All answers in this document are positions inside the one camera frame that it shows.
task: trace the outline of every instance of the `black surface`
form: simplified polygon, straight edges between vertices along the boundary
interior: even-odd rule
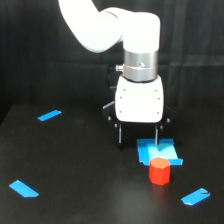
[[[223,0],[93,0],[161,20],[159,75],[166,103],[224,106]],[[84,49],[58,0],[0,0],[0,102],[98,104],[110,101],[107,66],[123,63],[123,43]]]
[[[37,120],[54,109],[62,114]],[[136,138],[154,137],[154,126],[127,125],[119,151],[100,108],[13,106],[0,128],[1,223],[223,223],[224,109],[178,111],[164,137],[174,139],[184,164],[172,167],[172,181],[160,187],[150,183],[136,147]],[[39,196],[11,190],[17,179]],[[182,203],[201,187],[210,198]]]
[[[4,120],[5,116],[10,110],[10,105],[1,105],[0,104],[0,125],[2,121]]]

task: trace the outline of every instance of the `white robot link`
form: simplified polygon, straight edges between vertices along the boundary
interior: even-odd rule
[[[120,8],[99,12],[91,0],[59,0],[59,6],[68,27],[87,50],[101,53],[123,41],[124,63],[116,66],[122,75],[115,102],[103,107],[108,111],[115,106],[119,143],[121,122],[141,122],[156,124],[155,144],[159,144],[164,111],[163,85],[157,74],[159,17]]]

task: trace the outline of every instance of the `blue tape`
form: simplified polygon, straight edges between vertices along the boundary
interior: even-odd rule
[[[138,139],[139,162],[149,166],[150,160],[156,157],[178,159],[173,145],[173,139],[161,139],[158,146],[155,145],[155,139]]]
[[[45,114],[45,115],[43,115],[41,117],[38,117],[37,119],[39,119],[40,121],[45,121],[45,120],[47,120],[49,118],[57,116],[58,114],[61,114],[61,111],[54,110],[54,111],[52,111],[50,113],[47,113],[47,114]]]
[[[11,187],[14,191],[22,195],[24,198],[27,197],[37,197],[39,194],[26,186],[21,181],[17,180],[14,183],[10,184],[9,187]]]
[[[210,196],[210,193],[208,191],[206,191],[205,189],[201,188],[201,189],[187,195],[186,197],[182,198],[181,200],[186,205],[194,205],[209,196]]]
[[[168,159],[171,166],[182,166],[183,159]]]

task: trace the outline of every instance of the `red block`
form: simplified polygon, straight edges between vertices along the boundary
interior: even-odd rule
[[[150,161],[149,178],[153,184],[164,185],[170,182],[170,162],[155,158]]]

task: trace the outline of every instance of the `black table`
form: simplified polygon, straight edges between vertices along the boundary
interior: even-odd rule
[[[37,120],[54,109],[62,114]],[[184,164],[161,187],[138,161],[136,139],[153,138],[153,125],[126,124],[121,151],[101,108],[12,106],[0,127],[1,224],[223,223],[224,109],[178,112],[164,137],[174,139]],[[14,192],[16,180],[39,196]],[[211,196],[184,205],[181,198],[199,188]]]

